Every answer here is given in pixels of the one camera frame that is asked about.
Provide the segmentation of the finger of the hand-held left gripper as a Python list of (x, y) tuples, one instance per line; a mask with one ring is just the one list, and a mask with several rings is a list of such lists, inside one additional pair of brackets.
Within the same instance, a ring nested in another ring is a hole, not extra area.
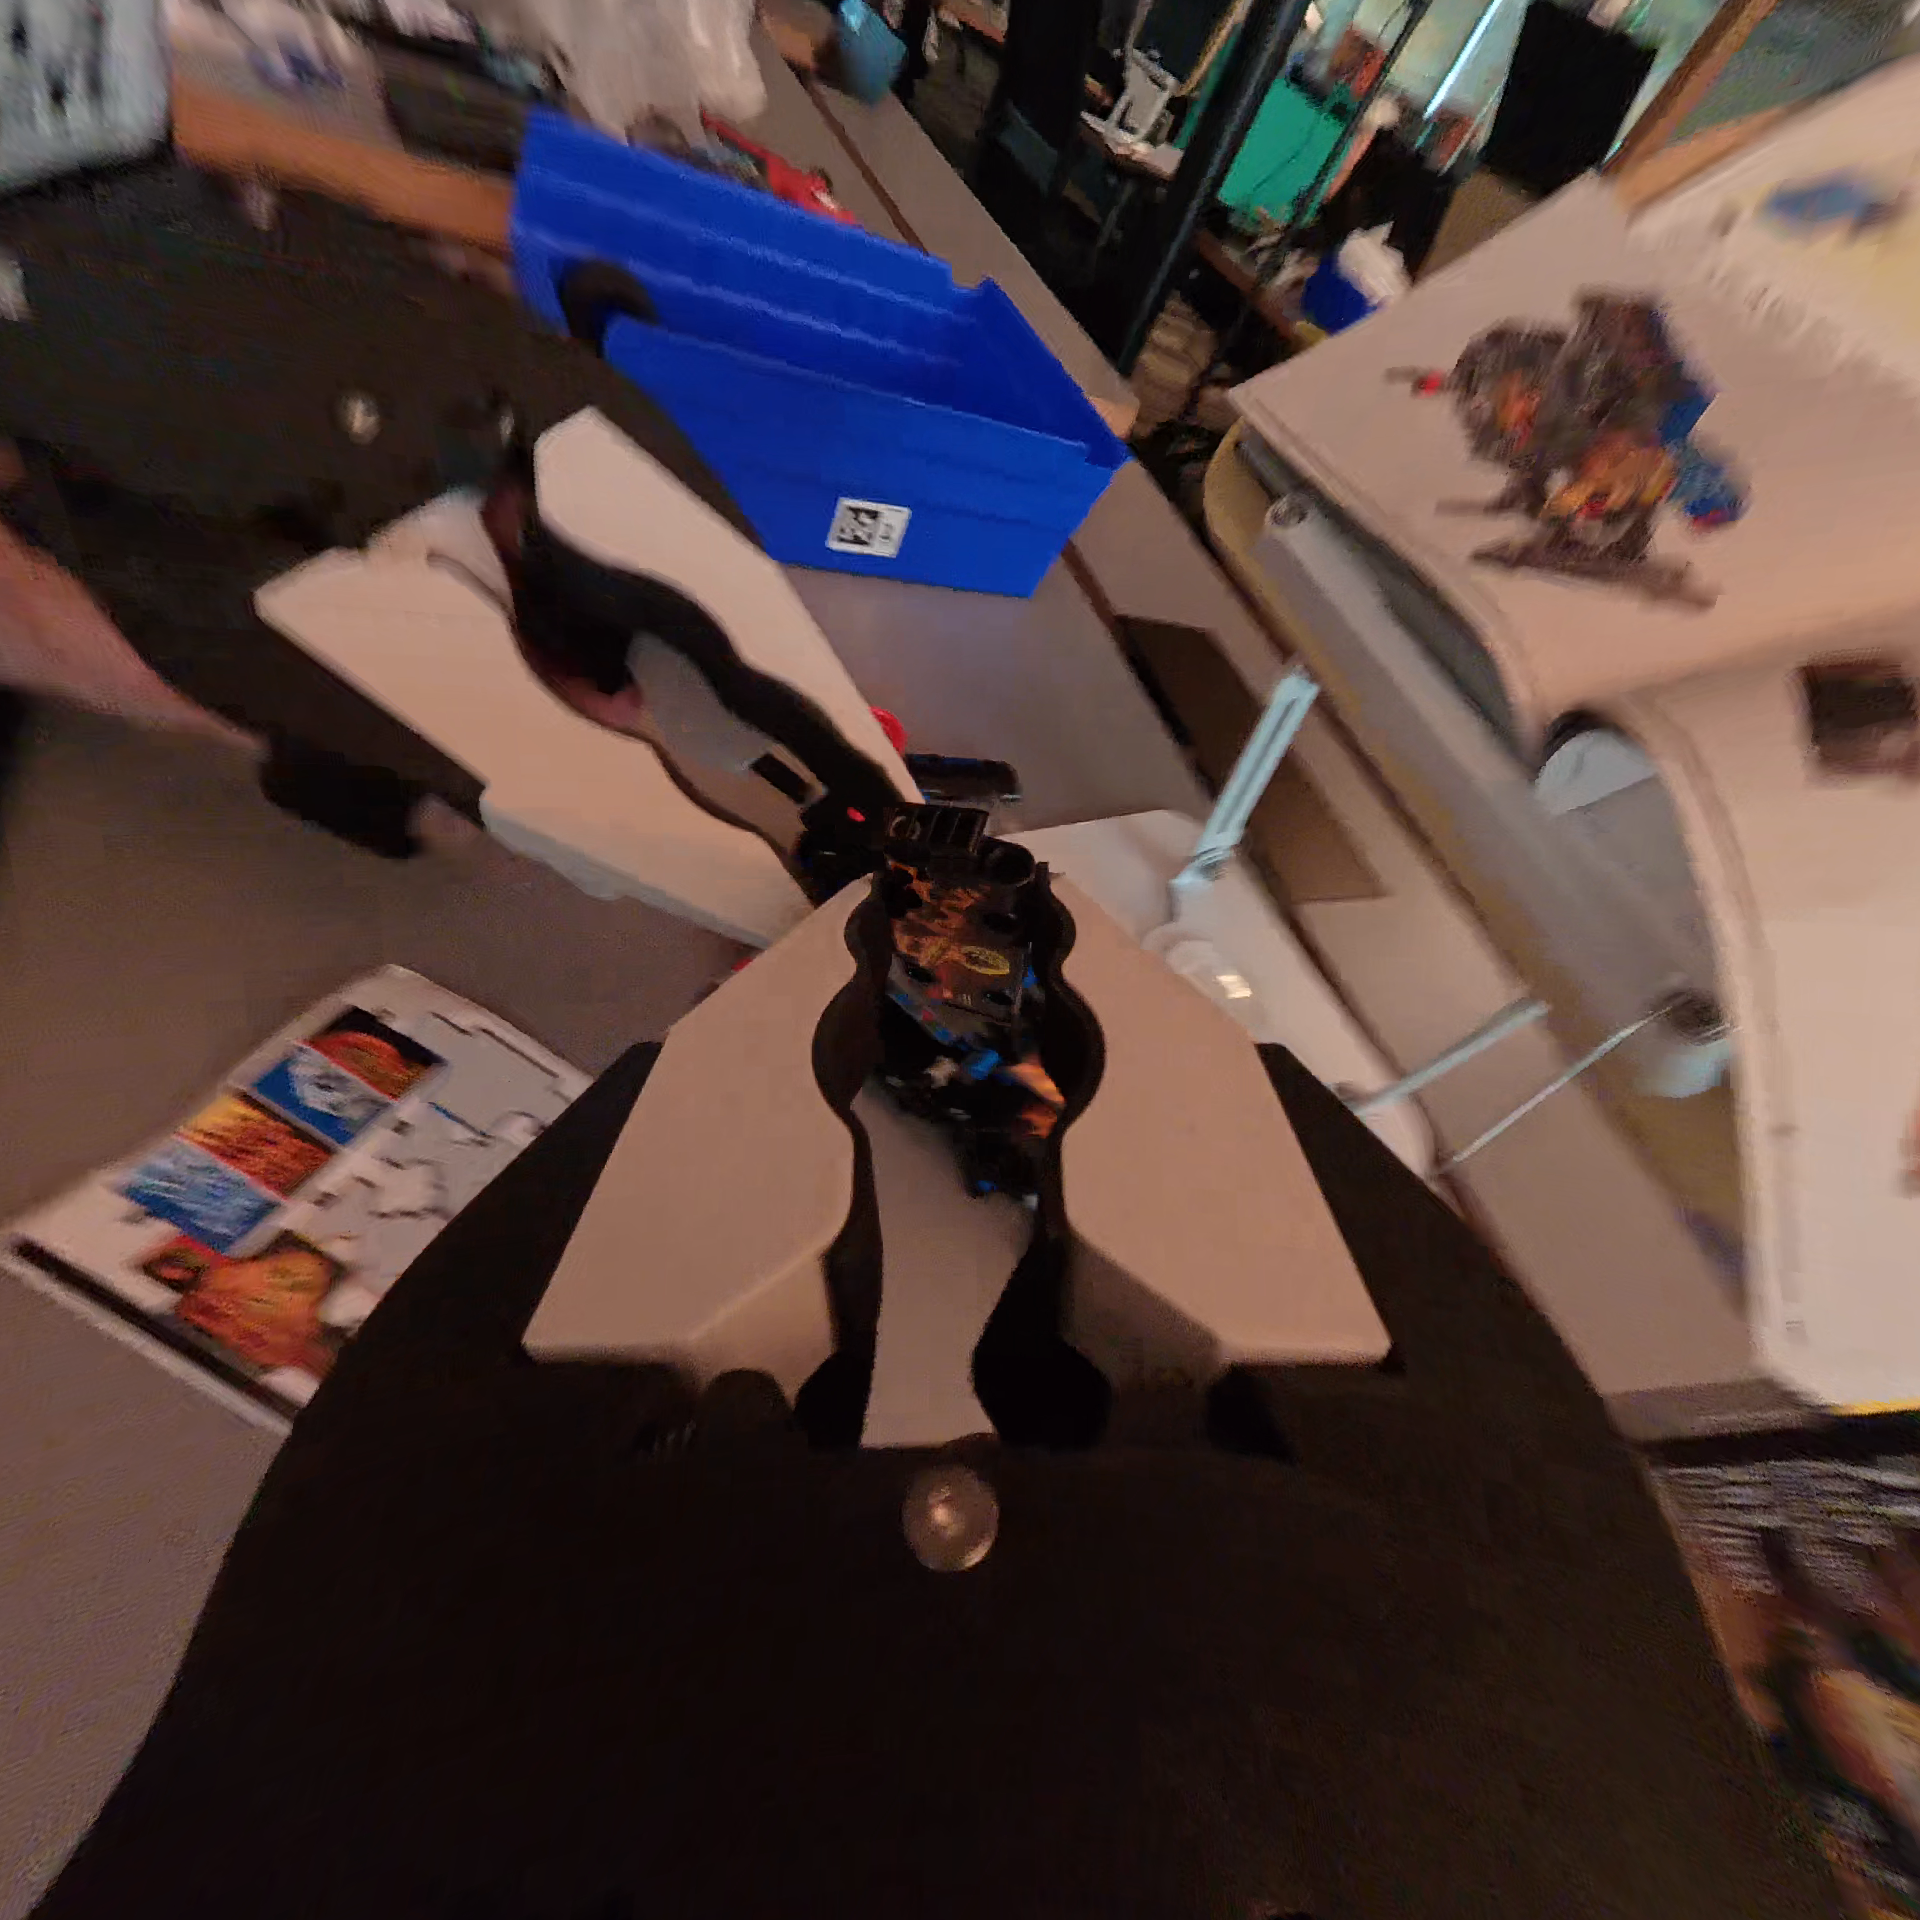
[(780, 757), (805, 801), (916, 798), (780, 564), (595, 410), (515, 449), (515, 636), (589, 718), (679, 757)]
[(763, 948), (809, 914), (752, 828), (695, 801), (640, 735), (568, 706), (525, 661), (475, 497), (437, 497), (256, 587), (256, 614), (480, 785), (482, 828), (604, 900)]

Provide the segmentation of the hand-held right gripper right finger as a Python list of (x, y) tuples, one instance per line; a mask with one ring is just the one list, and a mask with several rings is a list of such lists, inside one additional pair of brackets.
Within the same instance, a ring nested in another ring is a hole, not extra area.
[(1027, 916), (1061, 1107), (977, 1402), (1013, 1449), (1285, 1449), (1276, 1379), (1391, 1335), (1269, 1058), (1076, 883), (1041, 871)]

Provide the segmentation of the black flame sticker brick panel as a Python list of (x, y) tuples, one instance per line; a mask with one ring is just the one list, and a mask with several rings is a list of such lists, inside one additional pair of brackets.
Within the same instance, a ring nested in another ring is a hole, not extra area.
[(1039, 879), (1032, 847), (987, 836), (944, 865), (896, 860), (882, 887), (895, 957), (880, 1083), (946, 1140), (969, 1195), (1028, 1209), (1065, 1114), (1041, 1044)]

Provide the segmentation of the blue black toy brick truck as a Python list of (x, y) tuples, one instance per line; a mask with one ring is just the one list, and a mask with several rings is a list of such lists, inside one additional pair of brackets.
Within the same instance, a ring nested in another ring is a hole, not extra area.
[(1025, 803), (1019, 771), (1004, 759), (907, 755), (916, 798), (826, 788), (801, 811), (792, 871), (815, 906), (900, 868), (915, 879), (986, 879), (1002, 845), (999, 810)]

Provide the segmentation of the instruction booklet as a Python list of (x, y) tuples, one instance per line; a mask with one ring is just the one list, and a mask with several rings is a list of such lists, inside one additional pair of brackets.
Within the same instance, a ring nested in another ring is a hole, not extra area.
[(1915, 58), (1644, 205), (1573, 182), (1235, 410), (1535, 729), (1783, 666), (1915, 731)]

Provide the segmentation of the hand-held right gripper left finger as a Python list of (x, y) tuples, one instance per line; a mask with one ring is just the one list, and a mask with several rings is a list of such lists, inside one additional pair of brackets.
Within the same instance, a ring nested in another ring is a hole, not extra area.
[(676, 1022), (535, 1307), (535, 1361), (623, 1361), (699, 1395), (775, 1381), (856, 1446), (882, 1239), (857, 1097), (880, 1065), (890, 918), (857, 879)]

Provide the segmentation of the clear plastic bag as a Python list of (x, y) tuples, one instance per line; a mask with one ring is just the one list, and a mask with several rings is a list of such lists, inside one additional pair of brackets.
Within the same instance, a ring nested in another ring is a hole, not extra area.
[(612, 137), (653, 122), (691, 133), (707, 113), (752, 122), (767, 106), (754, 2), (524, 2), (519, 11), (571, 103)]

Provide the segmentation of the black metal pole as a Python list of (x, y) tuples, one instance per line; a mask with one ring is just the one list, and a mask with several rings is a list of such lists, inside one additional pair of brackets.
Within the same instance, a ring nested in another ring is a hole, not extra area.
[(1152, 221), (1141, 229), (1123, 283), (1123, 325), (1111, 358), (1125, 377), (1137, 367), (1233, 157), (1300, 36), (1307, 10), (1307, 2), (1252, 2), (1242, 17), (1240, 34), (1218, 68), (1218, 82)]

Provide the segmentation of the person's left hand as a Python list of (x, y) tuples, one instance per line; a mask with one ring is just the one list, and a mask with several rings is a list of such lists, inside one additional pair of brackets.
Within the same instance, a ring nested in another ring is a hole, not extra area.
[(189, 702), (141, 661), (87, 589), (37, 546), (2, 531), (2, 691), (133, 729), (193, 735), (265, 759), (265, 743)]

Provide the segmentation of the brick set box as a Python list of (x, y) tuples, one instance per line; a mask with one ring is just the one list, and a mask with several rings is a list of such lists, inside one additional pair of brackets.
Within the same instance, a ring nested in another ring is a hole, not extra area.
[(1655, 1455), (1649, 1477), (1840, 1906), (1917, 1916), (1915, 1441)]

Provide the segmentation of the sticker sheet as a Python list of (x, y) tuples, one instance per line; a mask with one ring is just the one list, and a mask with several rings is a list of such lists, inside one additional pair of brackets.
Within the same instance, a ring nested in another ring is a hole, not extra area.
[(588, 1086), (489, 1009), (377, 967), (9, 1221), (4, 1269), (285, 1433), (400, 1274)]

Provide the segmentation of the blue storage bin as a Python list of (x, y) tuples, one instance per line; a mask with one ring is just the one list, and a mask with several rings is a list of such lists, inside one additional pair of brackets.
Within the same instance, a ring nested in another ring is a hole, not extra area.
[(781, 564), (1028, 596), (1131, 460), (995, 282), (763, 187), (535, 113), (509, 231)]

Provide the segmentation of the light blue cup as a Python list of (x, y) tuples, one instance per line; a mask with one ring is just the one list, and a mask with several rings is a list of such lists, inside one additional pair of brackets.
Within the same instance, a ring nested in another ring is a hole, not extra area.
[(905, 43), (874, 5), (835, 5), (833, 68), (848, 95), (877, 106), (898, 85), (905, 58)]

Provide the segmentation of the white book stand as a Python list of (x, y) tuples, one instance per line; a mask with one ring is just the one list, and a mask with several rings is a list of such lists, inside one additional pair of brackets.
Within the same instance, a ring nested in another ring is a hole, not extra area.
[(1221, 930), (1645, 1437), (1915, 1413), (1915, 791), (1804, 757), (1792, 675), (1579, 715), (1549, 763), (1229, 437), (1210, 545), (1127, 463), (1065, 562), (1210, 786), (1316, 705)]

